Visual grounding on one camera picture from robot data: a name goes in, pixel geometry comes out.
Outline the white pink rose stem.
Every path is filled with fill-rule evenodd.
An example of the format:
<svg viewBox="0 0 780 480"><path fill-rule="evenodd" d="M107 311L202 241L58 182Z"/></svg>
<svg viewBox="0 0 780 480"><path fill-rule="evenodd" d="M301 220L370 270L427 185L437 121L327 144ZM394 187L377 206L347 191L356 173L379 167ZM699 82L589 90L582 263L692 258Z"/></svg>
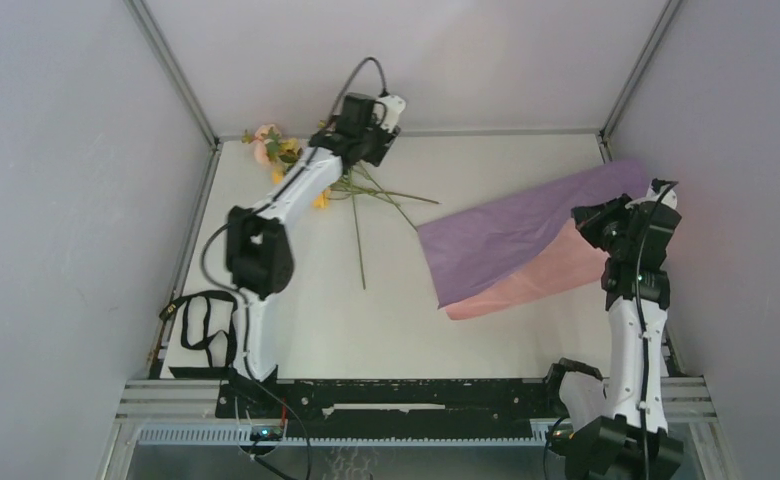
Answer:
<svg viewBox="0 0 780 480"><path fill-rule="evenodd" d="M411 218L405 213L401 203L397 200L397 197L413 199L413 196L386 190L371 175L365 164L366 158L363 158L350 169L345 170L336 182L312 201L311 205L314 208L324 209L329 207L333 200L355 200L359 195L368 196L392 205L402 215L407 224L413 230L416 230L416 226Z"/></svg>

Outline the pink purple wrapping paper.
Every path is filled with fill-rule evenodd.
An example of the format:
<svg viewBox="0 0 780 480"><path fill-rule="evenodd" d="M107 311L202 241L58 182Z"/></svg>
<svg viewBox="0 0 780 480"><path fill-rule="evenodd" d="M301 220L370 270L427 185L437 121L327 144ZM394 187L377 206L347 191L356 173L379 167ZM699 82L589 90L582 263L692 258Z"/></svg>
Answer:
<svg viewBox="0 0 780 480"><path fill-rule="evenodd" d="M607 256L581 237L572 208L648 186L640 162L615 161L420 225L439 308L471 319L598 281Z"/></svg>

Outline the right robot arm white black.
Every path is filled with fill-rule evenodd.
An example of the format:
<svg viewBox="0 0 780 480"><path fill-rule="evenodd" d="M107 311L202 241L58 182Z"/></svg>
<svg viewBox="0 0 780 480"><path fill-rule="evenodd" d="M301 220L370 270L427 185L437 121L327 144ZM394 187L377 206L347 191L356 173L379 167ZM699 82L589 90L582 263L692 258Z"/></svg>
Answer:
<svg viewBox="0 0 780 480"><path fill-rule="evenodd" d="M570 422L553 425L544 450L565 460L568 479L670 479L684 458L669 434L661 394L662 337L671 287L662 265L681 221L673 183L647 195L622 195L575 207L576 229L607 254L601 287L611 332L610 373L560 359L543 393L550 412Z"/></svg>

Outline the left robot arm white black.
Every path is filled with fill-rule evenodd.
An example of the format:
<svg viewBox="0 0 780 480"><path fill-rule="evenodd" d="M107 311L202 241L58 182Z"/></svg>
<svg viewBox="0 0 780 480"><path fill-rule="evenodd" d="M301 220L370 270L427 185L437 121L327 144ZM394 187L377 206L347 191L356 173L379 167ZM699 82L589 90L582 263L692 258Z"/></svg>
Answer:
<svg viewBox="0 0 780 480"><path fill-rule="evenodd" d="M234 287L247 295L243 354L233 366L247 378L240 404L256 417L277 407L277 388L264 381L278 366L277 323L281 294L295 271L289 238L313 201L360 161L380 165L399 136L405 100L350 93L338 114L308 141L301 157L263 200L227 216L225 266Z"/></svg>

